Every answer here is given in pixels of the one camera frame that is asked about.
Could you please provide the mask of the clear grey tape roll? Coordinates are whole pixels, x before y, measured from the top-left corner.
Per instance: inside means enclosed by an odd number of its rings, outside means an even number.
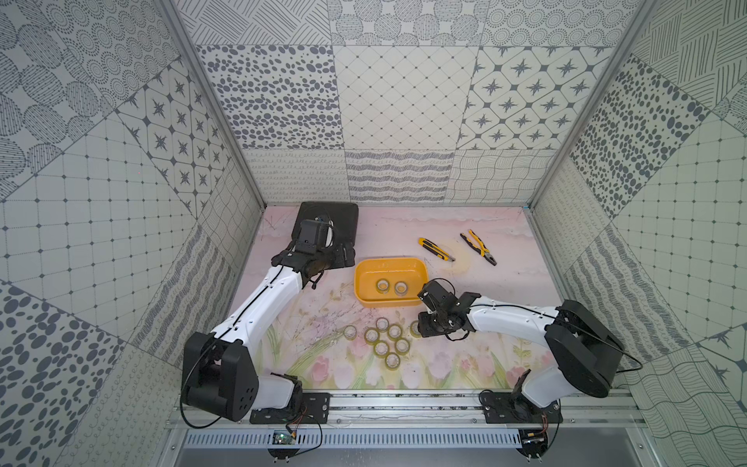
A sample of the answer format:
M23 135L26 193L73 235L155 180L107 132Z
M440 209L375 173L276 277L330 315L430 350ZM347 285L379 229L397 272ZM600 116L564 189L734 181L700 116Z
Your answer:
M394 290L396 295L406 296L408 294L409 288L406 282L399 281L395 284Z

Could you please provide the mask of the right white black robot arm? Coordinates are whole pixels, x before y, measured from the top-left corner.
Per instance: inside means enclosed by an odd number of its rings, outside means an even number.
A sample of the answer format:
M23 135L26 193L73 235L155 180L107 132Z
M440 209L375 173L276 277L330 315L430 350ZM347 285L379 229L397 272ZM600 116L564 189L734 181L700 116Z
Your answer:
M539 344L550 350L545 368L526 370L517 379L509 407L531 414L574 393L605 398L612 389L624 345L582 304L566 300L558 307L529 307L492 300L479 293L455 296L436 280L425 283L418 299L426 311L418 315L423 338L462 331L497 333Z

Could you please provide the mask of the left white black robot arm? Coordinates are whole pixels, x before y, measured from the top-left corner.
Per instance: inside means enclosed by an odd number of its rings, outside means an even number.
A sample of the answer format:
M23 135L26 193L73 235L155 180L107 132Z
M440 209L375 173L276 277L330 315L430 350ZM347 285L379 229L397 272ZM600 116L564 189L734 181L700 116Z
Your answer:
M179 409L186 406L239 422L252 412L282 423L303 419L303 384L297 377L262 376L254 362L270 325L327 270L352 267L354 243L338 234L328 215L303 219L299 235L272 258L261 284L225 321L188 338L183 353Z

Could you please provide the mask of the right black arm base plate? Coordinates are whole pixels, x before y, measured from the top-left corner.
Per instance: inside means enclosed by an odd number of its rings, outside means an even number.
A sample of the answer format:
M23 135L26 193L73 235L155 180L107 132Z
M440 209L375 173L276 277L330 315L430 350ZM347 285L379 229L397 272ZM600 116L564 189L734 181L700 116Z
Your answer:
M556 403L538 408L523 396L508 392L483 390L478 396L486 423L562 423L560 406Z

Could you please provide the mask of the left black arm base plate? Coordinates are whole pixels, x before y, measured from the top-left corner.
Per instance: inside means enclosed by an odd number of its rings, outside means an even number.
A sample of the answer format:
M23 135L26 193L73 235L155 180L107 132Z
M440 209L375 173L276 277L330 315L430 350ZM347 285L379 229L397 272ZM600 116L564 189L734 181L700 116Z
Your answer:
M332 395L326 392L301 392L293 395L284 408L251 411L249 420L252 424L325 424L331 398Z

